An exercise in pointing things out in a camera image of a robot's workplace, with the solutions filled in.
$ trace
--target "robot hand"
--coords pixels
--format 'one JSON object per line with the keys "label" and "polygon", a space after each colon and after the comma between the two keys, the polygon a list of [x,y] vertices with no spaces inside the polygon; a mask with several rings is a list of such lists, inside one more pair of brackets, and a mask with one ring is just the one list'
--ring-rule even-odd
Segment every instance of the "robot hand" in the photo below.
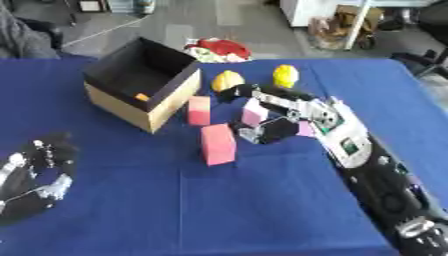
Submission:
{"label": "robot hand", "polygon": [[294,134],[277,123],[309,121],[347,188],[393,247],[403,256],[448,255],[446,211],[342,101],[331,98],[324,103],[303,93],[257,85],[237,86],[221,94],[226,99],[255,98],[283,115],[255,128],[236,129],[253,143],[271,143]]}
{"label": "robot hand", "polygon": [[[72,184],[76,148],[68,133],[51,134],[32,140],[18,152],[0,161],[0,224],[29,217],[63,199]],[[39,185],[36,178],[58,168],[58,178]]]}

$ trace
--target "wire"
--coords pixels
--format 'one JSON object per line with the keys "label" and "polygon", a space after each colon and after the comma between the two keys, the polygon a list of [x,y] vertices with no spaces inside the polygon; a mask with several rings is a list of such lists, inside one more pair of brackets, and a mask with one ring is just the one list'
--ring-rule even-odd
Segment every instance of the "wire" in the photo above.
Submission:
{"label": "wire", "polygon": [[77,44],[77,43],[80,43],[80,42],[82,42],[82,41],[85,41],[85,40],[88,40],[88,39],[91,39],[91,38],[94,38],[94,37],[97,37],[97,36],[100,36],[100,35],[107,34],[107,33],[109,33],[109,32],[112,32],[112,31],[114,31],[114,30],[117,30],[117,29],[119,29],[119,28],[128,27],[128,26],[133,25],[133,24],[135,24],[135,23],[141,22],[142,20],[146,19],[146,17],[148,17],[148,16],[145,16],[145,17],[143,17],[143,18],[141,18],[141,19],[134,20],[134,21],[131,21],[131,22],[128,22],[128,23],[125,23],[125,24],[118,25],[118,26],[113,27],[113,28],[110,28],[110,29],[105,29],[105,30],[100,31],[100,32],[98,32],[98,33],[95,33],[95,34],[93,34],[93,35],[89,35],[89,36],[86,36],[86,37],[83,37],[83,38],[79,38],[79,39],[73,40],[73,41],[71,41],[71,42],[68,42],[68,43],[63,44],[63,45],[62,45],[62,48],[66,48],[66,47],[68,47],[68,46],[72,46],[72,45]]}

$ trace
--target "white cabinet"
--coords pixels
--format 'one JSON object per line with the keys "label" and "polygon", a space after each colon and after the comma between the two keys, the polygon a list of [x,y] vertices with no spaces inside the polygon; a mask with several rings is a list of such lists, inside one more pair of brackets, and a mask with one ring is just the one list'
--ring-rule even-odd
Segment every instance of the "white cabinet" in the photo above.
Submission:
{"label": "white cabinet", "polygon": [[332,17],[337,0],[281,0],[280,7],[292,27],[306,27],[313,17]]}

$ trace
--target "red object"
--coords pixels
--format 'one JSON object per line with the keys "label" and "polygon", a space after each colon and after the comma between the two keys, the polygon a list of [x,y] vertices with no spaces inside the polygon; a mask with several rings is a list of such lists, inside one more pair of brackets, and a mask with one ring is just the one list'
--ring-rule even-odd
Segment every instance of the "red object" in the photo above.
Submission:
{"label": "red object", "polygon": [[235,161],[236,142],[227,124],[202,127],[201,141],[208,166]]}
{"label": "red object", "polygon": [[191,47],[201,47],[209,49],[210,51],[226,56],[231,53],[238,55],[240,58],[249,59],[251,52],[244,45],[230,41],[230,40],[210,40],[210,39],[200,39],[197,44],[189,44],[185,46],[185,49]]}
{"label": "red object", "polygon": [[190,125],[210,124],[210,97],[193,96],[188,101],[188,123]]}

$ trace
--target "pink block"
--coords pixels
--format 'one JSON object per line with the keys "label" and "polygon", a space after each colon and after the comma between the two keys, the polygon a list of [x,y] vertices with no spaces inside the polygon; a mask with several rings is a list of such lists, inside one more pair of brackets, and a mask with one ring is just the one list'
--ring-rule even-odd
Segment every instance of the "pink block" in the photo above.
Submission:
{"label": "pink block", "polygon": [[201,143],[208,166],[235,161],[236,142],[227,124],[202,127]]}
{"label": "pink block", "polygon": [[308,121],[299,122],[299,132],[297,133],[297,135],[314,138],[314,130],[313,128],[311,128],[311,125]]}
{"label": "pink block", "polygon": [[210,97],[193,96],[188,101],[188,123],[190,125],[210,124]]}
{"label": "pink block", "polygon": [[268,118],[269,110],[260,106],[256,99],[250,99],[244,105],[242,122],[255,127]]}

